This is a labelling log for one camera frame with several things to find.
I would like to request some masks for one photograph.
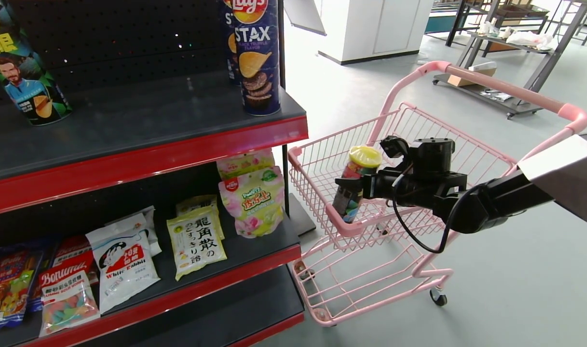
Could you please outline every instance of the chip can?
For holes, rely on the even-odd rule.
[[[381,153],[373,147],[355,146],[349,150],[349,162],[342,178],[360,178],[377,172],[381,165]],[[352,223],[362,201],[362,191],[352,192],[338,187],[332,206],[346,223]]]
[[[280,110],[278,1],[232,0],[242,105],[253,116]]]
[[[72,108],[39,55],[33,51],[13,10],[0,0],[0,81],[31,125],[62,120]]]
[[[240,86],[240,67],[238,66],[238,53],[234,32],[236,19],[233,16],[231,1],[216,0],[216,6],[218,7],[218,22],[220,23],[222,42],[225,48],[229,81],[235,86]]]

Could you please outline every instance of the gray floor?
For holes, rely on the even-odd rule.
[[[394,82],[416,68],[420,56],[341,67],[315,56],[317,38],[287,29],[287,91],[307,110],[311,140],[377,116]],[[425,38],[421,52],[454,62],[462,47]],[[519,85],[541,57],[494,53],[496,77]],[[407,100],[456,128],[518,158],[566,124],[540,111],[515,117],[473,100],[430,76],[403,90]],[[571,44],[542,93],[587,110],[587,46]],[[302,239],[309,247],[318,235]],[[379,246],[358,257],[360,265],[392,254]],[[587,224],[555,204],[512,218],[503,226],[461,236],[435,261],[454,268],[445,288],[449,303],[436,307],[419,294],[322,328],[304,323],[258,344],[316,347],[587,347]],[[355,267],[342,268],[355,272]]]

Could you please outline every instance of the cardboard box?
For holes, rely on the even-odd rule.
[[[481,73],[482,75],[487,75],[492,77],[494,75],[494,72],[496,71],[496,68],[489,68],[488,70],[479,70],[476,71],[478,73]],[[454,75],[450,76],[450,78],[448,79],[448,83],[454,86],[470,86],[470,85],[475,85],[475,83],[473,83],[472,81],[467,81],[464,80],[460,77],[456,77]]]

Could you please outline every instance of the shopping cart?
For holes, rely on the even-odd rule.
[[[441,291],[453,273],[451,268],[435,268],[431,264],[437,254],[426,254],[410,241],[395,218],[393,208],[387,206],[385,200],[364,200],[355,222],[347,224],[342,221],[331,203],[337,191],[335,178],[340,177],[348,161],[350,147],[366,144],[383,153],[379,141],[389,135],[397,135],[408,142],[428,137],[453,139],[456,152],[452,155],[451,169],[466,173],[469,187],[516,169],[516,160],[410,103],[401,103],[391,110],[396,94],[404,86],[437,70],[508,93],[572,121],[525,158],[581,132],[587,126],[587,114],[578,107],[454,67],[448,62],[434,61],[417,68],[395,84],[377,118],[307,145],[291,148],[288,156],[292,164],[290,173],[293,184],[326,233],[300,260],[291,264],[291,270],[306,306],[321,325],[335,325],[426,290],[430,290],[435,304],[443,306],[447,298]],[[395,164],[395,160],[383,156],[383,166]],[[426,234],[445,228],[442,220],[428,209],[404,207],[399,208],[399,214],[418,238],[423,239]],[[447,244],[454,241],[457,235],[451,230]],[[370,250],[381,244],[392,244],[393,252],[381,257]],[[363,268],[362,262],[353,260],[364,252],[364,255],[378,258],[379,264]]]

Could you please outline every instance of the red shelf edge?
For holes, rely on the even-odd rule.
[[[0,180],[0,213],[307,138],[300,116],[14,176]]]
[[[206,279],[194,285],[189,285],[180,290],[176,290],[170,294],[159,296],[158,298],[139,304],[135,307],[129,307],[120,312],[106,315],[100,319],[93,320],[78,327],[62,330],[59,333],[52,334],[45,338],[37,338],[36,340],[24,343],[22,346],[27,347],[50,347],[50,346],[73,346],[100,336],[109,334],[115,330],[123,329],[140,321],[152,318],[159,314],[163,314],[168,310],[175,309],[179,306],[185,305],[196,299],[202,298],[213,292],[217,292],[223,288],[234,285],[241,281],[247,280],[253,276],[262,274],[283,264],[295,261],[301,257],[301,248],[299,244],[291,246],[280,252],[274,253],[267,257],[263,257],[256,261],[250,262],[246,265],[240,266],[222,275]],[[289,318],[281,323],[271,326],[262,332],[249,336],[246,341],[258,336],[260,340],[272,336],[288,327],[291,327],[300,321],[304,320],[304,315],[301,314],[301,320],[298,316]]]
[[[304,321],[304,312],[300,312],[291,318],[287,318],[280,323],[276,323],[271,327],[261,330],[256,334],[252,334],[251,336],[237,341],[236,343],[232,343],[229,347],[249,347],[254,345],[255,343],[261,342],[270,336],[274,336],[280,332],[284,332],[285,330],[293,327],[294,325],[298,325]]]

